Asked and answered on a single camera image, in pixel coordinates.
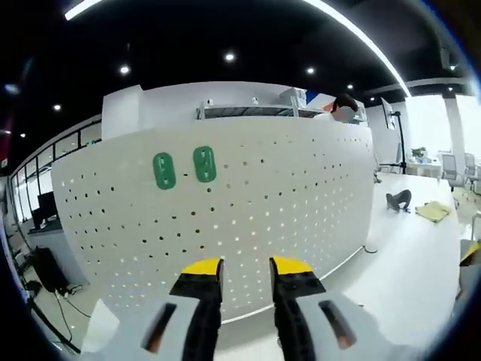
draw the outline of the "potted plant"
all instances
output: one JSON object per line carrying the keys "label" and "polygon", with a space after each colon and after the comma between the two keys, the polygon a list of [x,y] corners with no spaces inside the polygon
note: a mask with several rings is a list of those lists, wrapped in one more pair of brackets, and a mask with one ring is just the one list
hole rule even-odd
{"label": "potted plant", "polygon": [[423,160],[426,156],[425,147],[413,148],[411,149],[411,152],[413,153],[413,157],[418,161]]}

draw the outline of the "green plastic clip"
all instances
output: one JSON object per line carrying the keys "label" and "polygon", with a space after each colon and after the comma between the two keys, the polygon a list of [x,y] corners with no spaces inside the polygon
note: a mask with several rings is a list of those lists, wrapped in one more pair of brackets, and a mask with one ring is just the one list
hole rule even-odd
{"label": "green plastic clip", "polygon": [[156,176],[157,187],[161,190],[174,188],[176,179],[174,161],[169,153],[156,154],[152,159],[153,173]]}
{"label": "green plastic clip", "polygon": [[204,146],[194,150],[195,174],[199,182],[208,183],[216,179],[216,161],[211,147]]}

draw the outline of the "computer tower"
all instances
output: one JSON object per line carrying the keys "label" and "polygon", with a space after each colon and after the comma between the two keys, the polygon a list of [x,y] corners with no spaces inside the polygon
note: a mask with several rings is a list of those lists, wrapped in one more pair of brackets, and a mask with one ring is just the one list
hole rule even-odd
{"label": "computer tower", "polygon": [[48,292],[59,291],[62,295],[68,290],[68,281],[49,248],[35,248],[32,265],[40,282]]}

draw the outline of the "led strip light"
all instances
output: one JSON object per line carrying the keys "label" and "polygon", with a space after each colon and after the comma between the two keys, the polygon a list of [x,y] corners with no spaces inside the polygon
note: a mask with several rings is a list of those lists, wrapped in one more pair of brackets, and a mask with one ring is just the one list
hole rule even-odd
{"label": "led strip light", "polygon": [[347,19],[343,14],[341,14],[339,11],[335,10],[331,6],[327,5],[325,2],[322,2],[320,0],[303,0],[304,2],[311,4],[315,8],[318,8],[321,10],[323,13],[329,15],[332,17],[334,20],[338,21],[340,24],[344,25],[345,27],[348,28],[348,30],[351,31],[355,36],[357,36],[364,44],[366,44],[369,49],[372,50],[374,54],[380,59],[381,62],[387,67],[387,69],[391,72],[391,74],[394,76],[394,78],[398,81],[399,85],[403,89],[404,93],[406,94],[406,97],[410,98],[411,93],[409,89],[407,88],[407,85],[405,84],[404,80],[401,78],[399,75],[398,71],[396,68],[391,64],[391,62],[388,60],[386,55],[381,51],[381,49],[356,25],[354,25],[349,19]]}

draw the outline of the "yellow notepad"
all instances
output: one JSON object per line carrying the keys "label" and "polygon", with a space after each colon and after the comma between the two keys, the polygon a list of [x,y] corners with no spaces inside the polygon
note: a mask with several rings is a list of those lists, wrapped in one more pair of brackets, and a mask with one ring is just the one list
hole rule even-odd
{"label": "yellow notepad", "polygon": [[451,213],[451,208],[446,207],[437,201],[432,201],[422,207],[416,207],[416,213],[437,223]]}

